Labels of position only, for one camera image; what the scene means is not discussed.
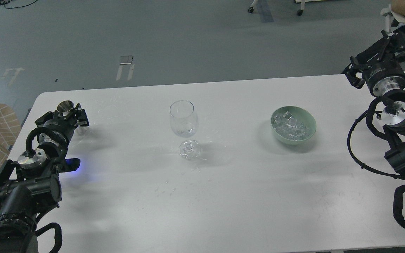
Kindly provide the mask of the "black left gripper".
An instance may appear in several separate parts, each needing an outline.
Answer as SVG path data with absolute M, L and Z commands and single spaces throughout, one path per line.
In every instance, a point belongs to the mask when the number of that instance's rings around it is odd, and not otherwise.
M 62 137 L 65 142 L 65 146 L 68 147 L 70 141 L 74 135 L 74 130 L 77 127 L 88 127 L 89 120 L 85 109 L 81 107 L 81 104 L 77 104 L 71 112 L 71 117 L 65 119 L 59 117 L 58 112 L 47 112 L 35 121 L 37 127 L 48 128 L 55 134 Z

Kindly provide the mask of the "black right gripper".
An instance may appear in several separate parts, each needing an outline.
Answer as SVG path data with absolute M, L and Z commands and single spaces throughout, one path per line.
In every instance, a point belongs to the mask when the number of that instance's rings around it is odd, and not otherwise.
M 373 97 L 384 96 L 389 91 L 405 88 L 405 72 L 400 62 L 405 62 L 405 33 L 382 31 L 382 38 L 359 56 L 350 56 L 342 71 L 351 86 L 361 89 L 367 84 Z

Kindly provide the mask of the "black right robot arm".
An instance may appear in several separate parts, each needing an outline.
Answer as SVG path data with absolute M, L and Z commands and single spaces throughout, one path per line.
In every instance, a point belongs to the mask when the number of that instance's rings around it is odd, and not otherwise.
M 351 126 L 347 149 L 362 169 L 405 180 L 405 72 L 400 66 L 400 58 L 405 56 L 405 34 L 385 30 L 381 33 L 382 45 L 367 48 L 363 59 L 350 57 L 350 64 L 342 71 L 353 87 L 360 89 L 367 85 L 374 97 L 368 109 Z M 374 136 L 388 142 L 390 149 L 384 157 L 394 169 L 394 174 L 366 165 L 352 152 L 352 133 L 362 120 Z

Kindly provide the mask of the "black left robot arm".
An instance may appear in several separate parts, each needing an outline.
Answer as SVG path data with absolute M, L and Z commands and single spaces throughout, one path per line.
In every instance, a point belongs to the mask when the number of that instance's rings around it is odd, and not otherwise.
M 38 237 L 52 229 L 57 253 L 63 243 L 62 229 L 52 222 L 38 228 L 39 221 L 62 200 L 61 173 L 76 171 L 81 161 L 66 158 L 74 132 L 88 127 L 85 109 L 63 101 L 35 122 L 27 136 L 25 151 L 0 168 L 0 253 L 37 253 Z

